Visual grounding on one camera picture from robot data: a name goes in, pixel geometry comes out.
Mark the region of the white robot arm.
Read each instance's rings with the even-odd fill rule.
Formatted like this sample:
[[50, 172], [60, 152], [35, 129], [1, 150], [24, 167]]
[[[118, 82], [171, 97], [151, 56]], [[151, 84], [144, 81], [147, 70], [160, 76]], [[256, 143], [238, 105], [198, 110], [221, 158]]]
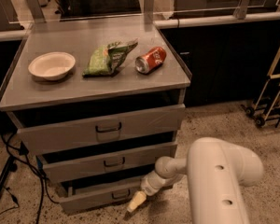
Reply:
[[185, 177], [193, 224], [250, 224], [241, 186], [254, 186], [264, 168], [252, 150], [213, 137], [194, 141], [182, 159], [160, 157], [129, 202], [133, 212], [147, 197]]

